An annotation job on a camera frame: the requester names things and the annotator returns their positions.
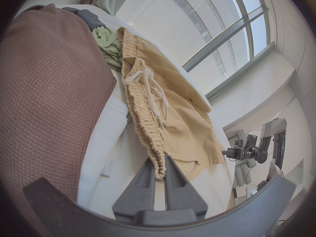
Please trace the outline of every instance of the green cloth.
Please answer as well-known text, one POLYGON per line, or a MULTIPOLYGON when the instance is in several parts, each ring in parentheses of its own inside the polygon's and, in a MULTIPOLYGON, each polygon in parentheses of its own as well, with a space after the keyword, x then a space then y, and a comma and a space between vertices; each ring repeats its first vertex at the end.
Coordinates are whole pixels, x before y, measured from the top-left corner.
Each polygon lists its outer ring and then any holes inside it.
POLYGON ((110 69, 121 72, 122 70, 122 43, 116 33, 108 27, 96 27, 92 31, 101 52, 110 69))

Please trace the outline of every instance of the textured brown garment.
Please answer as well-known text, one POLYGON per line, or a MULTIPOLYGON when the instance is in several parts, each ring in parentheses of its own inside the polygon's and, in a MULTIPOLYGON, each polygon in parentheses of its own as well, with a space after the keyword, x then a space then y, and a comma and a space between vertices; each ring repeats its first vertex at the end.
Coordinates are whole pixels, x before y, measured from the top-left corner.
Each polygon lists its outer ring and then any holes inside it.
POLYGON ((113 77, 86 23, 50 4, 15 18, 0 45, 0 178, 22 215, 50 236, 22 188, 47 178, 73 200, 113 77))

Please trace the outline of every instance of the white drawstring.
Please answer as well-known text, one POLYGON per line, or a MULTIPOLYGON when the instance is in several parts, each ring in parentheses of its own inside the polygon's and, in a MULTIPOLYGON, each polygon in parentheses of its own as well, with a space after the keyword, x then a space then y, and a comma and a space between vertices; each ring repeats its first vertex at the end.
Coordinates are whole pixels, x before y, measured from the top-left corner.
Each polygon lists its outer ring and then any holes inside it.
POLYGON ((141 78, 143 79, 144 83, 145 83, 145 91, 146 91, 146 95, 149 101, 149 105, 151 108, 151 111, 154 113, 154 115, 157 117, 158 122, 161 126, 161 128, 164 130, 164 126, 163 123, 160 119, 160 113, 158 110, 158 107, 154 101, 154 98, 150 92, 150 90, 152 90, 154 92, 154 94, 157 97, 161 97, 165 107, 166 107, 166 116, 165 116, 165 120, 167 120, 168 118, 168 108, 169 108, 169 103, 168 100, 165 96, 165 93, 163 91, 163 89, 160 87, 160 85, 154 80, 154 73, 148 69, 143 61, 143 59, 139 58, 139 60, 142 63, 142 69, 143 70, 139 70, 136 73, 134 73, 133 75, 131 75, 130 77, 126 78, 124 80, 124 84, 125 85, 129 85, 131 82, 135 81, 138 82, 141 78))

